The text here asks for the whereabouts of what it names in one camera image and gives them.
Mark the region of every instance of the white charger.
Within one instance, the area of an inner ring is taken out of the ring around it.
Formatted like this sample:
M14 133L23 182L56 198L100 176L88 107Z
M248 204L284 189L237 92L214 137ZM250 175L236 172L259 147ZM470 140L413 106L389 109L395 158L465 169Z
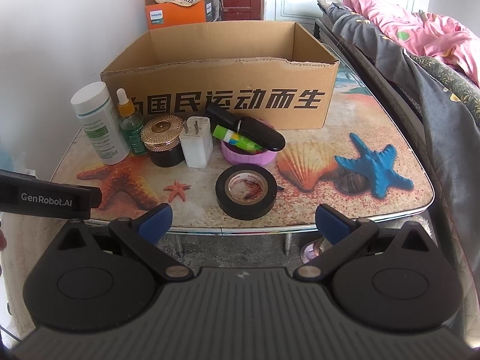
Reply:
M210 119L203 116L189 117L180 133L180 143L187 166L206 168L213 150Z

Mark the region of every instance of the blue starfish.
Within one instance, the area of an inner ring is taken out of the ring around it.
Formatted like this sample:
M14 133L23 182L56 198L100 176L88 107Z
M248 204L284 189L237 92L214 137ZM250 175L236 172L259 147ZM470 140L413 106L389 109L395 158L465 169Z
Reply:
M335 156L335 161L347 170L368 178L371 183L371 193L377 199L383 199L389 186L412 190L413 181L400 176L395 172L393 163L397 157L397 150L387 145L381 152L370 150L357 134L350 133L350 139L360 153L356 160Z

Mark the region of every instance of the orange philips box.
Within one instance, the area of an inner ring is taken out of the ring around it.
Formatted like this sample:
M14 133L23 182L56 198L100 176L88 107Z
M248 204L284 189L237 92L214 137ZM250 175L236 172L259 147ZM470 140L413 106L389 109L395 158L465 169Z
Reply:
M223 0L201 0L191 7L145 0L145 13L149 30L179 24L222 21Z

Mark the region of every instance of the yellow dropper cap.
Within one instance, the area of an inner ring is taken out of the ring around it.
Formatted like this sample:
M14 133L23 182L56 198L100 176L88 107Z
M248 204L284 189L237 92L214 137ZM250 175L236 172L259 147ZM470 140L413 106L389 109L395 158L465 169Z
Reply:
M127 97L124 88L117 90L118 97L118 112L120 112L121 117L130 116L135 112L134 103Z

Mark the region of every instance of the seashell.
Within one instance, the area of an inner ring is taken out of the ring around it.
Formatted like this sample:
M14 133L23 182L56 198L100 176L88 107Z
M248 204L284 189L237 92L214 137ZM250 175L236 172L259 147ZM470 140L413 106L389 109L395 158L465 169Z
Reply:
M358 173L338 167L338 178L334 181L335 188L347 195L356 195L370 189L369 180Z
M311 192L318 179L337 167L335 153L328 143L290 144L277 156L280 174L302 192Z
M322 181L335 181L335 180L338 180L339 178L343 177L346 174L347 174L347 169L345 169L343 166L339 166L339 167L335 168L334 170L326 172L322 177L320 177L320 180L322 180Z

